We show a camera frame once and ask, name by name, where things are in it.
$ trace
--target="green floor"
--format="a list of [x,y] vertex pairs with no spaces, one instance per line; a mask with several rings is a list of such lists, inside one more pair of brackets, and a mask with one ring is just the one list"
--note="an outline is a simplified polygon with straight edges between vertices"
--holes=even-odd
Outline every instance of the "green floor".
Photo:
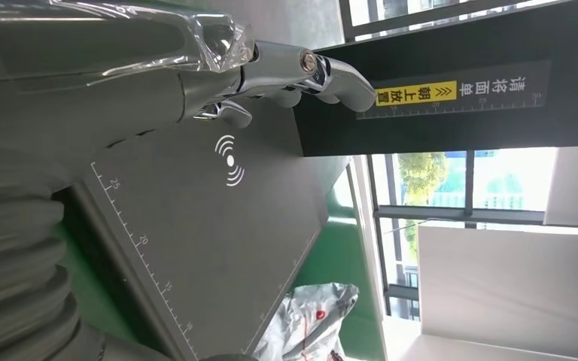
[[[331,189],[333,175],[339,174],[340,163],[323,162],[321,182]],[[346,173],[337,182],[348,182]],[[350,192],[347,187],[340,188]],[[382,341],[378,318],[373,309],[373,294],[364,261],[360,233],[353,224],[353,208],[341,206],[334,194],[327,195],[327,207],[332,216],[322,230],[307,257],[294,286],[327,282],[351,283],[360,289],[354,310],[345,319],[340,338],[348,356],[367,361],[383,361]],[[65,238],[68,253],[62,264],[71,275],[72,286],[82,317],[91,325],[117,337],[136,341],[158,349],[131,299],[117,287],[119,280],[110,279],[105,272],[108,265],[98,257],[88,242],[93,239],[86,227],[75,225],[70,206],[66,206],[65,222],[58,225],[56,235]]]

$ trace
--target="robotic hand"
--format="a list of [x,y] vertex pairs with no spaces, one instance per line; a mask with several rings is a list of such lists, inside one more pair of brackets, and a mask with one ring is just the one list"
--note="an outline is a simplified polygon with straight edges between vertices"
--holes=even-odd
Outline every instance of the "robotic hand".
[[242,128],[251,122],[251,114],[232,99],[265,97],[291,108],[303,93],[329,104],[341,102],[353,111],[366,111],[376,99],[369,82],[349,64],[301,47],[258,41],[254,58],[242,65],[223,99],[202,107],[194,117],[219,118]]
[[238,127],[251,122],[238,97],[290,108],[307,93],[353,111],[376,98],[349,64],[254,41],[249,27],[226,14],[130,0],[0,0],[0,80],[24,92],[96,86],[160,68],[180,71],[184,117]]

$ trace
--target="tree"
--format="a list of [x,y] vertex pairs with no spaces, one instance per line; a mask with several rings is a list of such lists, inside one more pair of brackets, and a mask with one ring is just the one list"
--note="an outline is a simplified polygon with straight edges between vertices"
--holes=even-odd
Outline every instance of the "tree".
[[418,226],[414,220],[406,220],[406,227],[404,229],[404,239],[409,245],[409,253],[411,258],[418,259]]
[[398,154],[400,176],[406,186],[405,205],[426,205],[431,193],[449,173],[444,153]]

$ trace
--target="window frame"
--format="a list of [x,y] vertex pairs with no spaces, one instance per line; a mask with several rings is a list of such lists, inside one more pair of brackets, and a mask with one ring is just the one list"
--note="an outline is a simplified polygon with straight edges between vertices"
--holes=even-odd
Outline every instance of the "window frame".
[[[473,182],[475,175],[475,150],[466,151],[466,194],[464,207],[462,208],[445,208],[431,206],[413,206],[399,205],[395,190],[395,169],[393,156],[394,154],[385,154],[386,175],[388,182],[388,199],[389,205],[380,205],[376,189],[376,176],[374,172],[373,158],[367,156],[367,170],[370,181],[371,200],[373,203],[373,221],[376,225],[376,241],[378,245],[380,272],[382,274],[382,290],[385,299],[386,314],[391,316],[390,298],[398,299],[400,309],[408,310],[410,320],[419,320],[419,308],[417,311],[410,310],[412,301],[419,302],[419,276],[417,276],[417,287],[405,286],[401,284],[390,284],[387,278],[385,266],[385,251],[383,247],[382,230],[380,219],[391,218],[393,229],[399,229],[399,219],[404,220],[428,220],[438,218],[443,220],[454,220],[464,222],[467,229],[476,229],[477,223],[502,223],[502,224],[520,224],[520,225],[543,225],[544,214],[542,211],[520,211],[520,210],[503,210],[503,209],[481,209],[473,208]],[[393,232],[395,259],[397,267],[397,279],[407,279],[410,275],[405,272],[405,265],[402,264],[402,247],[399,232]]]

